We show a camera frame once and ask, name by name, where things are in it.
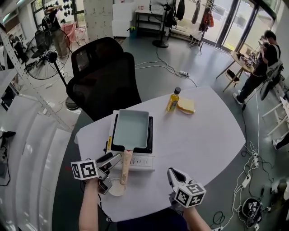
person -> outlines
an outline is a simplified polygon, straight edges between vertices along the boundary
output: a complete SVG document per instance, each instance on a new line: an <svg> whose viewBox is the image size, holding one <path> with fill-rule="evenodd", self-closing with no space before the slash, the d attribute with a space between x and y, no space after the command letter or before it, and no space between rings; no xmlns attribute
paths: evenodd
<svg viewBox="0 0 289 231"><path fill-rule="evenodd" d="M52 33L52 39L53 43L55 45L55 48L57 50L58 56L60 58L63 58L68 55L67 48L66 48L66 41L65 41L65 35L60 30L60 24L58 22L58 19L56 17L57 12L62 8L61 5L55 5L51 7L47 7L47 9L44 11L44 14L49 18L49 21L52 24L52 29L50 29Z"/></svg>
<svg viewBox="0 0 289 231"><path fill-rule="evenodd" d="M11 40L11 44L14 49L17 51L19 58L22 60L22 64L28 60L28 57L23 52L21 41L18 36L14 36L13 34L9 35L9 39Z"/></svg>
<svg viewBox="0 0 289 231"><path fill-rule="evenodd" d="M261 46L261 53L257 60L256 67L251 73L250 77L245 82L243 88L241 89L240 94L233 94L234 99L238 104L242 105L247 99L247 97L263 82L267 79L267 67L272 66L274 63L279 61L281 56L281 50L278 46L276 35L267 30L264 33L264 38L268 41L269 46Z"/></svg>
<svg viewBox="0 0 289 231"><path fill-rule="evenodd" d="M80 231L98 231L98 199L98 179L90 179L85 186L79 215ZM187 224L191 231L211 231L195 207L184 208L183 217L174 210L167 208L145 217L119 222L117 230L188 231Z"/></svg>
<svg viewBox="0 0 289 231"><path fill-rule="evenodd" d="M273 140L273 146L275 150L278 150L279 148L287 144L289 144L289 133L285 135L285 137L282 140L281 139Z"/></svg>

pan handle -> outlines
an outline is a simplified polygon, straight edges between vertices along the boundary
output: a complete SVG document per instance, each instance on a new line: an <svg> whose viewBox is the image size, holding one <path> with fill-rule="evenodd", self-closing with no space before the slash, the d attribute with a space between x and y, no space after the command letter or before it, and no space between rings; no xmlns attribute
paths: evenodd
<svg viewBox="0 0 289 231"><path fill-rule="evenodd" d="M126 185L126 182L127 182L128 169L131 164L132 153L133 151L130 151L130 150L125 150L125 153L124 153L122 172L121 172L121 184L122 185Z"/></svg>

fan base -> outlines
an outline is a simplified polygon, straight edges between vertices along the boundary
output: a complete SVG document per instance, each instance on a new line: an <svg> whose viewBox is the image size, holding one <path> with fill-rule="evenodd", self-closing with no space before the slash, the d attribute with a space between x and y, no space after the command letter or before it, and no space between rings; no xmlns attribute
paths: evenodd
<svg viewBox="0 0 289 231"><path fill-rule="evenodd" d="M161 40L154 40L153 41L153 45L157 46L157 47L160 47L160 48L167 48L168 47L168 43L164 42L164 41L161 41Z"/></svg>

black office chair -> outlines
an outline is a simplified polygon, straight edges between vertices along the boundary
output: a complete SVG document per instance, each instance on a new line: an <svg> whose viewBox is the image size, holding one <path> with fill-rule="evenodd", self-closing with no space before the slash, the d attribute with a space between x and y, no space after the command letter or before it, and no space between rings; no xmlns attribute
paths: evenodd
<svg viewBox="0 0 289 231"><path fill-rule="evenodd" d="M114 39L102 38L79 48L71 61L74 77L66 92L93 121L141 103L134 57Z"/></svg>

forearm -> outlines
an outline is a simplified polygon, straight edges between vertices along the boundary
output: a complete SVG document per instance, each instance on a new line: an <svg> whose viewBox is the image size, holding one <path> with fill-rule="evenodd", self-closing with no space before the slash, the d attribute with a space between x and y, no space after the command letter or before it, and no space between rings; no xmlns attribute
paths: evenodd
<svg viewBox="0 0 289 231"><path fill-rule="evenodd" d="M211 231L211 228L199 215L195 207L185 208L184 218L191 231Z"/></svg>
<svg viewBox="0 0 289 231"><path fill-rule="evenodd" d="M261 54L262 54L262 58L263 58L264 63L268 64L269 62L268 62L268 60L265 58L265 52L264 52L263 49L261 49Z"/></svg>
<svg viewBox="0 0 289 231"><path fill-rule="evenodd" d="M79 216L80 231L98 231L98 181L87 181Z"/></svg>

